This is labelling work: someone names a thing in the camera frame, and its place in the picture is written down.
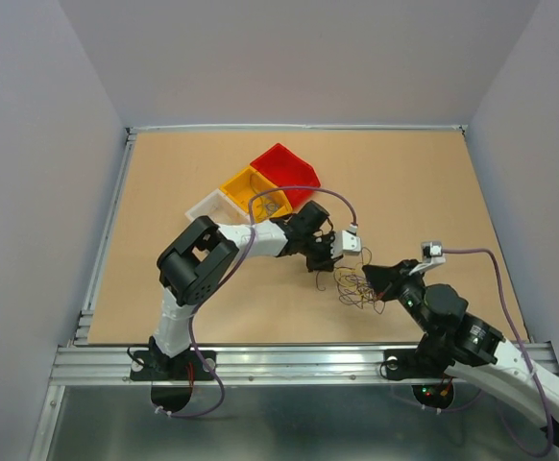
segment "red bin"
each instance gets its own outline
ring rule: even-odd
[[[277,186],[311,185],[320,187],[320,180],[313,167],[301,160],[281,144],[276,144],[250,163],[252,167]],[[285,190],[293,208],[301,205],[313,190]]]

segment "screw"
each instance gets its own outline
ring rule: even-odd
[[[203,370],[205,370],[207,373],[209,373],[209,370],[215,370],[215,361],[212,358],[206,358],[205,362],[207,366],[203,367]]]
[[[391,355],[386,359],[386,368],[391,371],[395,371],[399,368],[399,365],[397,364],[397,358],[395,356]]]

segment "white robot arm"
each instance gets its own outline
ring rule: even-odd
[[[446,259],[439,242],[424,243],[422,251],[423,262],[363,267],[379,298],[398,300],[425,332],[415,351],[394,351],[396,356],[386,358],[385,377],[446,374],[465,379],[522,412],[542,431],[550,428],[552,442],[559,447],[559,376],[523,356],[500,331],[468,313],[468,302],[450,285],[425,285],[424,273]]]
[[[307,270],[328,271],[343,255],[361,251],[356,228],[322,234],[328,212],[310,201],[296,214],[254,225],[255,241],[246,257],[301,254]],[[235,260],[240,260],[252,236],[247,225],[217,225],[208,217],[197,218],[158,259],[164,286],[162,312],[150,344],[157,361],[171,359],[190,347],[188,321],[198,305],[218,288]],[[196,256],[203,252],[206,257]]]

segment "plastic storage bin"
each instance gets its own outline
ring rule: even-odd
[[[252,166],[248,166],[230,181],[222,184],[220,190],[247,213],[248,202],[255,194],[274,187],[276,187],[274,183],[258,173]],[[256,199],[253,209],[257,223],[292,212],[292,206],[282,191],[271,192]]]
[[[267,180],[279,186],[311,185],[320,187],[316,171],[281,144],[276,144],[250,163]],[[293,208],[301,205],[313,193],[311,190],[286,190],[285,194]]]
[[[219,189],[215,189],[185,213],[190,222],[205,215],[216,224],[247,224],[250,222],[248,213],[243,211]]]

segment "wooden table surface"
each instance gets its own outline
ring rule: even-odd
[[[498,242],[462,135],[427,131],[298,131],[141,133],[117,213],[90,328],[90,344],[145,343],[159,318],[162,287],[156,260],[188,225],[184,213],[280,142],[316,169],[322,186],[356,208],[359,235],[373,263],[420,258],[420,244],[488,247]],[[337,229],[350,214],[337,199],[315,193]],[[358,257],[345,258],[354,265]],[[505,265],[504,288],[526,337]],[[427,273],[451,284],[470,311],[506,335],[495,273],[486,255],[449,255]],[[338,300],[332,275],[305,269],[304,257],[252,258],[195,319],[203,343],[341,343],[418,341],[422,333],[397,303],[381,315]]]

